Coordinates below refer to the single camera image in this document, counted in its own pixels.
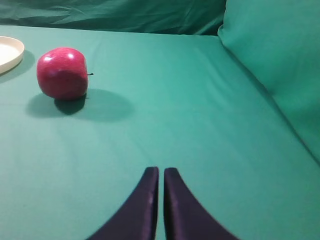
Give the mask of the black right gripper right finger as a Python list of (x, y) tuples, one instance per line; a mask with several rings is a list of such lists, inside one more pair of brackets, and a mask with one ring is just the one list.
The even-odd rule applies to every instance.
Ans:
[(164, 170), (163, 217), (167, 240), (236, 240), (198, 202), (177, 168)]

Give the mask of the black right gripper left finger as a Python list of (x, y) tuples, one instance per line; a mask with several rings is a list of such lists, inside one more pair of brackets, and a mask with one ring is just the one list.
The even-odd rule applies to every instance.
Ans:
[(135, 189), (90, 240), (154, 240), (158, 221), (159, 169), (147, 167)]

